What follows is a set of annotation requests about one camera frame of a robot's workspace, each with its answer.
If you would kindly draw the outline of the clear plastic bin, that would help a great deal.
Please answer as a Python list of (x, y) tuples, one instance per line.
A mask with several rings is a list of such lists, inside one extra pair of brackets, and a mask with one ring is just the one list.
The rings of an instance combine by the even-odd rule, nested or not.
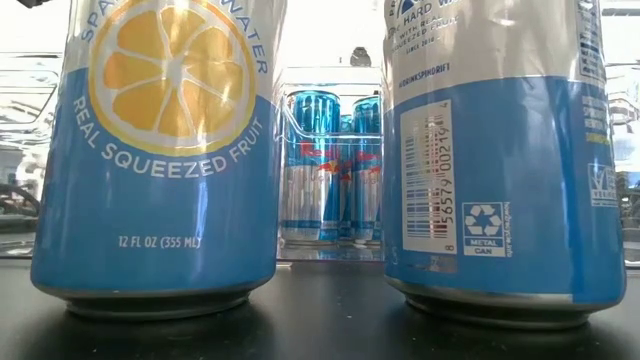
[(640, 59), (606, 65), (625, 265), (640, 272)]
[[(281, 110), (279, 125), (279, 142), (281, 148), (281, 177), (279, 185), (279, 218), (278, 218), (278, 259), (281, 262), (301, 261), (378, 261), (381, 257), (377, 244), (359, 245), (352, 239), (341, 242), (338, 238), (334, 244), (313, 245), (311, 243), (298, 243), (287, 241), (282, 237), (280, 215), (282, 214), (282, 194), (284, 185), (284, 155), (287, 129), (294, 123), (290, 110), (287, 108), (287, 96), (299, 90), (320, 90), (337, 95), (340, 99), (340, 117), (352, 116), (353, 104), (368, 95), (375, 95), (380, 89), (379, 71), (368, 67), (347, 66), (292, 66), (284, 70), (281, 77), (281, 95), (278, 104)], [(333, 136), (338, 145), (339, 139), (345, 137), (339, 131)], [(354, 131), (352, 161), (354, 146), (359, 138)]]
[(32, 257), (60, 52), (0, 51), (0, 259)]

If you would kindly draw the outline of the blue white Spindrift can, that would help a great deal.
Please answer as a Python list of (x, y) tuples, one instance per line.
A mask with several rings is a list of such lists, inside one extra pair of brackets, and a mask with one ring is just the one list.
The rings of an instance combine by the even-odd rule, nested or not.
[(626, 290), (599, 0), (385, 0), (385, 276), (412, 306), (583, 324)]
[(287, 0), (71, 0), (30, 279), (175, 319), (276, 270)]

